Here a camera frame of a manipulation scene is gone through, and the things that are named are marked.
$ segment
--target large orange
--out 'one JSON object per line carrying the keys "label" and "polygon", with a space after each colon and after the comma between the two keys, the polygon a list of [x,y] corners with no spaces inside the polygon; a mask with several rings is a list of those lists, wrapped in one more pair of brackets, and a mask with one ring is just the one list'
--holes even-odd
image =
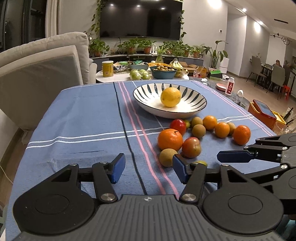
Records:
{"label": "large orange", "polygon": [[215,134],[219,138],[225,138],[229,135],[230,126],[225,122],[220,122],[215,127]]}
{"label": "large orange", "polygon": [[241,146],[245,145],[250,140],[250,137],[251,131],[247,126],[240,125],[233,132],[233,140]]}
{"label": "large orange", "polygon": [[217,119],[212,116],[212,115],[208,115],[206,116],[203,120],[203,125],[207,130],[213,130],[215,129],[216,125],[217,125]]}
{"label": "large orange", "polygon": [[171,148],[178,151],[183,145],[183,138],[179,131],[166,129],[159,133],[157,144],[161,150]]}

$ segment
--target white bowl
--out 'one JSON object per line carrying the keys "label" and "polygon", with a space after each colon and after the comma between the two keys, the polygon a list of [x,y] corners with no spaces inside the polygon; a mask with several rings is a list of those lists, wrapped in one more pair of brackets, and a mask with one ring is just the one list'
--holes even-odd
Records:
{"label": "white bowl", "polygon": [[[182,95],[180,103],[175,107],[166,107],[160,101],[162,91],[169,87],[177,88]],[[207,105],[205,97],[197,91],[188,87],[166,83],[150,83],[139,86],[133,91],[133,96],[145,111],[169,119],[191,117]]]}

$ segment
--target air vent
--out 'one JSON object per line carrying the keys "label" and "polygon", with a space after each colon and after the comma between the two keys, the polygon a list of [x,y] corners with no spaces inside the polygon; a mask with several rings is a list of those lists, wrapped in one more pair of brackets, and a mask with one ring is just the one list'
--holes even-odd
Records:
{"label": "air vent", "polygon": [[281,22],[281,23],[286,23],[286,24],[289,24],[288,22],[286,21],[282,21],[282,20],[278,20],[278,19],[274,19],[275,21],[278,21],[278,22]]}

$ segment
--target flat screen tv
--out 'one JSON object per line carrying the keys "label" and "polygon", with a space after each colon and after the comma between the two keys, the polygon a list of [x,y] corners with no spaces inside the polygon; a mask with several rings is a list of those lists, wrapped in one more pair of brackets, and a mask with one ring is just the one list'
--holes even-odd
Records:
{"label": "flat screen tv", "polygon": [[180,39],[182,2],[175,0],[107,0],[100,37]]}

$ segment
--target yellow can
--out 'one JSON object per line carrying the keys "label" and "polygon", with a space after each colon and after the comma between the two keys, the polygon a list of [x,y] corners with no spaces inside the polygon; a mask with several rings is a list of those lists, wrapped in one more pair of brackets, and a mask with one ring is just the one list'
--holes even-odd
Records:
{"label": "yellow can", "polygon": [[103,77],[113,76],[113,61],[103,61]]}

